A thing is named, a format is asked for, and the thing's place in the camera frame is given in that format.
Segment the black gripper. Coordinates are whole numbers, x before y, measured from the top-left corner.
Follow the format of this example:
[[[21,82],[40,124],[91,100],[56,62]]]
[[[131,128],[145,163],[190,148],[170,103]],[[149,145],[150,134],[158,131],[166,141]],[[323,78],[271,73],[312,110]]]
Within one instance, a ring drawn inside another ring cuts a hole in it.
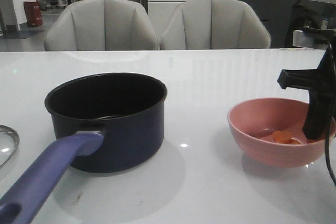
[[[335,111],[335,29],[300,28],[293,31],[292,44],[308,45],[315,40],[326,43],[325,53],[315,69],[285,70],[278,77],[282,89],[308,90],[309,106],[303,126],[310,140],[320,138],[329,127]]]

